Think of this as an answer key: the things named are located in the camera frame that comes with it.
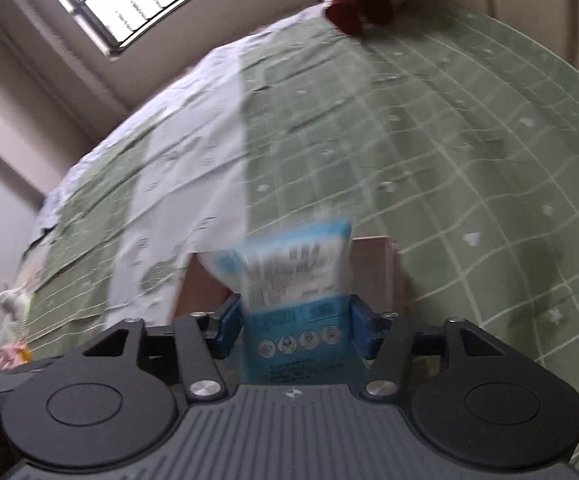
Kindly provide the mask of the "pink cardboard box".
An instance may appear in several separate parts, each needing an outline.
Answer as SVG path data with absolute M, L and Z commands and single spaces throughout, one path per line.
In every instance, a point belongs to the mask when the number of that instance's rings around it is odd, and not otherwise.
M 242 292 L 242 278 L 218 268 L 218 260 L 225 255 L 225 252 L 190 255 L 172 307 L 173 318 L 193 312 L 214 312 L 229 297 Z M 284 259 L 274 263 L 269 272 L 260 271 L 256 278 L 274 302 L 287 306 L 294 300 L 307 299 L 315 280 L 329 275 L 341 279 L 344 294 L 359 296 L 377 313 L 405 312 L 407 279 L 401 269 L 398 247 L 388 236 L 354 238 L 344 250 L 343 262 L 332 272 L 309 271 Z

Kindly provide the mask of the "white plush at bedside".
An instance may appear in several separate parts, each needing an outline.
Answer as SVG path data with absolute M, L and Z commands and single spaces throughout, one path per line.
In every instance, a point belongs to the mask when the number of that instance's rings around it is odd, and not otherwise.
M 25 286 L 18 286 L 0 292 L 0 310 L 4 313 L 3 325 L 10 330 L 26 328 L 32 297 Z

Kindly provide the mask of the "green white bedspread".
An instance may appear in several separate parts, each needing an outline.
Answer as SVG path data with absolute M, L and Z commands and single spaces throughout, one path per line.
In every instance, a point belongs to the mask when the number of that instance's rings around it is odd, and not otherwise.
M 396 243 L 417 318 L 468 318 L 579 392 L 579 72 L 447 0 L 361 39 L 311 8 L 210 52 L 48 195 L 0 344 L 163 324 L 193 252 L 326 216 Z

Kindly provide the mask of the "blue wet wipes pack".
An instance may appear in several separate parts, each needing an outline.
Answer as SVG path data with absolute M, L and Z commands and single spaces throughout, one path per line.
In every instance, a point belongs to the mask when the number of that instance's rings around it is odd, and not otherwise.
M 241 297 L 243 382 L 349 382 L 362 362 L 351 340 L 351 231 L 329 217 L 202 256 Z

